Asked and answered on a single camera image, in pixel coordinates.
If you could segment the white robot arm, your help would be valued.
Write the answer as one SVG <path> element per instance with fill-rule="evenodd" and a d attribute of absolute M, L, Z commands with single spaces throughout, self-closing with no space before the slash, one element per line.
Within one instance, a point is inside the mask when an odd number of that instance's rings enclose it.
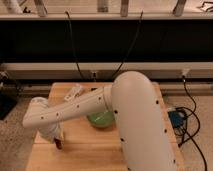
<path fill-rule="evenodd" d="M 35 97 L 23 119 L 26 128 L 42 128 L 104 111 L 111 111 L 119 130 L 128 171 L 178 171 L 160 100 L 142 73 L 128 71 L 112 84 L 50 107 Z"/>

